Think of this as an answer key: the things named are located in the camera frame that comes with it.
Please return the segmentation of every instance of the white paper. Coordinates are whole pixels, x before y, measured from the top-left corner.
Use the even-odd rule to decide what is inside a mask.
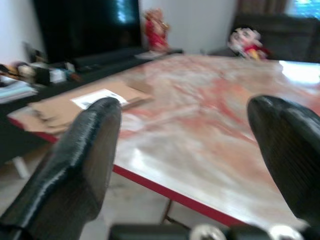
[[[87,95],[79,96],[71,99],[71,101],[74,102],[78,107],[86,110],[91,106],[91,104],[103,98],[115,98],[120,102],[121,106],[128,104],[128,102],[122,96],[107,89],[101,89]]]

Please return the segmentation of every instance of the doll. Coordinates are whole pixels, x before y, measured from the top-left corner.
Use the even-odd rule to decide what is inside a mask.
[[[149,48],[155,52],[167,52],[169,45],[167,33],[169,26],[164,23],[161,9],[150,9],[145,13],[145,34],[148,38]]]
[[[260,42],[261,35],[250,26],[236,28],[230,36],[229,48],[246,59],[265,60],[270,52]]]

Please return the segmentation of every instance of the curtain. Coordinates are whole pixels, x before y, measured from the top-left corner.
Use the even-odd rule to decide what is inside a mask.
[[[289,0],[238,0],[238,13],[283,14]]]

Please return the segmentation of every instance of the red table edge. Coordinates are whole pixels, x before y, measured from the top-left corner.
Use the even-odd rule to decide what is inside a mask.
[[[24,126],[17,121],[16,119],[12,118],[12,117],[8,117],[9,121],[15,125],[18,128],[24,129]],[[34,132],[35,135],[39,136],[40,138],[50,142],[50,143],[55,143],[57,142],[58,138],[56,138],[53,135],[50,135],[48,133],[45,132]],[[118,166],[116,164],[114,164],[113,166],[113,170],[114,173],[119,174],[123,177],[125,177],[126,179],[129,179],[143,187],[146,187],[164,197],[167,197],[169,199],[171,199],[174,202],[180,203],[200,214],[203,214],[213,220],[218,221],[221,224],[224,224],[228,227],[233,226],[233,225],[241,225],[244,224],[244,222],[242,222],[241,220],[234,218],[228,214],[225,214],[223,212],[220,212],[218,210],[215,210],[205,204],[202,204],[200,202],[197,202],[187,196],[184,196],[178,192],[175,192],[165,186],[162,186],[156,182],[153,182],[143,176],[140,176],[138,174],[135,174],[132,171],[129,171],[121,166]]]

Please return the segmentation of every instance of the television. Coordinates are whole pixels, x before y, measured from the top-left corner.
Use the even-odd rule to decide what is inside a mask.
[[[33,0],[49,63],[142,47],[139,0]]]

